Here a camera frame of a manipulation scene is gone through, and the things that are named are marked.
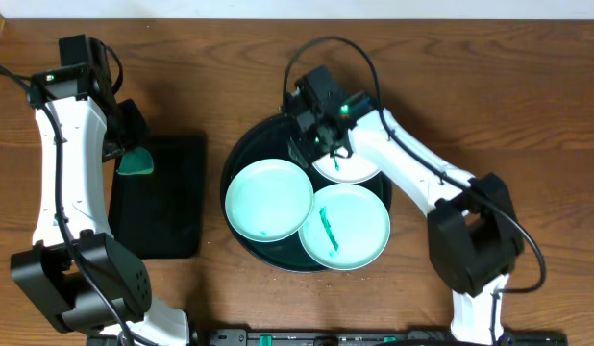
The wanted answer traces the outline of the mint green plate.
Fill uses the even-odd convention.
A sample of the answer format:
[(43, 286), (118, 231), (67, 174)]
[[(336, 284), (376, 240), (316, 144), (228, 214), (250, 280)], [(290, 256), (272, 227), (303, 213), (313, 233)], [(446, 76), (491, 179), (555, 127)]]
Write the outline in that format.
[(388, 243), (389, 214), (382, 200), (365, 187), (329, 185), (314, 193), (314, 206), (299, 238), (306, 253), (324, 267), (359, 269)]
[(312, 183), (301, 168), (290, 161), (266, 159), (236, 174), (224, 207), (238, 234), (269, 243), (295, 234), (308, 219), (313, 203)]

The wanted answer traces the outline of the white plate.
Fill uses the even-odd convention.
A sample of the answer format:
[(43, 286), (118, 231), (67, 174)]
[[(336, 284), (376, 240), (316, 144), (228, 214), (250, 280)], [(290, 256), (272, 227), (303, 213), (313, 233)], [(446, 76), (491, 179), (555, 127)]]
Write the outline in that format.
[(335, 183), (359, 184), (376, 176), (380, 169), (370, 161), (340, 147), (333, 156), (326, 155), (313, 164), (314, 169), (324, 178)]

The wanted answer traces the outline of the green sponge cloth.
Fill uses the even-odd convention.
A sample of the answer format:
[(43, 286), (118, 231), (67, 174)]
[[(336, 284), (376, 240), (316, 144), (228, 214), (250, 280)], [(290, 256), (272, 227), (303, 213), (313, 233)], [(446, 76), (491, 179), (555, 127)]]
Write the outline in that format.
[(143, 147), (125, 153), (116, 170), (121, 176), (149, 175), (154, 172), (152, 155)]

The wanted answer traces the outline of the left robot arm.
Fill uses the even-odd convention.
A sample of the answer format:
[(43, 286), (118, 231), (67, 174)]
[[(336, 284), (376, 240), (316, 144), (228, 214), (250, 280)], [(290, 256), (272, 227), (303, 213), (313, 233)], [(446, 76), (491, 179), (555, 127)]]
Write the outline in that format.
[(41, 202), (32, 247), (13, 254), (15, 283), (59, 333), (110, 345), (187, 345), (186, 313), (155, 297), (142, 260), (111, 232), (103, 164), (135, 152), (147, 132), (132, 100), (117, 101), (117, 57), (87, 35), (59, 41), (61, 65), (25, 91), (41, 138)]

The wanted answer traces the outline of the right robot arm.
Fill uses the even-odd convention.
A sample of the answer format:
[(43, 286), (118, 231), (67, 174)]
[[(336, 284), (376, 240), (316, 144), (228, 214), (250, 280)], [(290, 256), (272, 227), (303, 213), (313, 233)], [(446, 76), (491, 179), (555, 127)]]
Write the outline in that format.
[(501, 304), (524, 240), (506, 184), (442, 159), (410, 135), (380, 101), (349, 94), (321, 65), (284, 91), (291, 145), (308, 164), (344, 148), (375, 165), (425, 214), (429, 256), (453, 291), (451, 334), (496, 345), (504, 334)]

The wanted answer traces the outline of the mint green plate front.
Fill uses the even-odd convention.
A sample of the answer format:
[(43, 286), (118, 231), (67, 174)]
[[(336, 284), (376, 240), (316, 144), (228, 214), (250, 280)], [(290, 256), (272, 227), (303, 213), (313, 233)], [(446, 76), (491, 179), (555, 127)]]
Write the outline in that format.
[(314, 206), (299, 238), (306, 253), (324, 267), (359, 269), (388, 243), (389, 214), (382, 200), (365, 187), (329, 185), (314, 193)]

